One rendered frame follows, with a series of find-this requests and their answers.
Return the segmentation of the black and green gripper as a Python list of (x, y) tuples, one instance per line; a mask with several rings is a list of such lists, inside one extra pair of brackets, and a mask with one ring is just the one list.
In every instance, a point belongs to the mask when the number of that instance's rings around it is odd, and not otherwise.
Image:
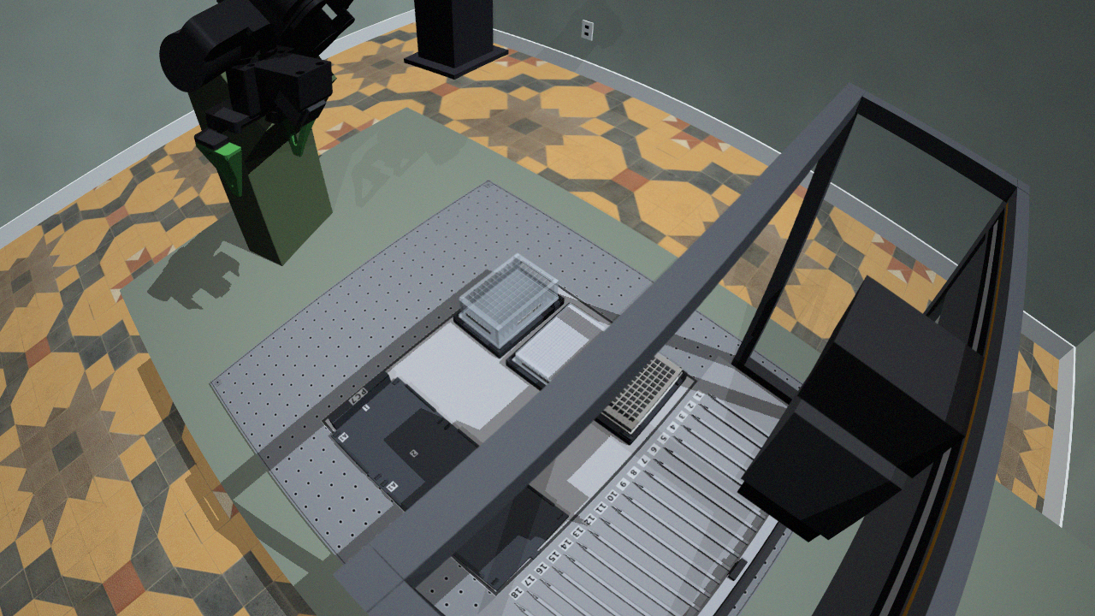
[(264, 116), (266, 116), (266, 121), (268, 123), (284, 123), (288, 143), (291, 146), (293, 155), (304, 155), (306, 138), (308, 138), (316, 120), (306, 124), (304, 127), (301, 126), (299, 139), (297, 140), (296, 127), (284, 115), (284, 112), (279, 111), (276, 103), (270, 105), (269, 108), (258, 112), (257, 115), (247, 116), (232, 108), (231, 98), (224, 100), (215, 105), (214, 108), (204, 111), (204, 117), (206, 117), (208, 127), (201, 130), (201, 132), (194, 135), (197, 149), (201, 151), (204, 156), (207, 156), (209, 163), (212, 163), (219, 173), (222, 173), (222, 178), (227, 183), (227, 186), (229, 186), (229, 190), (234, 193), (237, 198), (241, 198), (242, 196), (242, 150), (241, 146), (229, 143), (229, 137), (222, 133), (224, 130), (229, 130), (229, 132), (235, 135), (242, 133), (242, 128), (260, 120)]

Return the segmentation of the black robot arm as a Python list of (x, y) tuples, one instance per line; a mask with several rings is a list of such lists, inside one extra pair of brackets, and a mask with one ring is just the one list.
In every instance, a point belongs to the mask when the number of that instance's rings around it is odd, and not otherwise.
[[(333, 93), (331, 62), (316, 57), (355, 21), (351, 1), (216, 0), (162, 40), (162, 71), (181, 92), (227, 71), (234, 111), (256, 116), (276, 103), (293, 127), (304, 127)], [(337, 14), (333, 20), (325, 4)], [(258, 62), (237, 65), (257, 56)]]

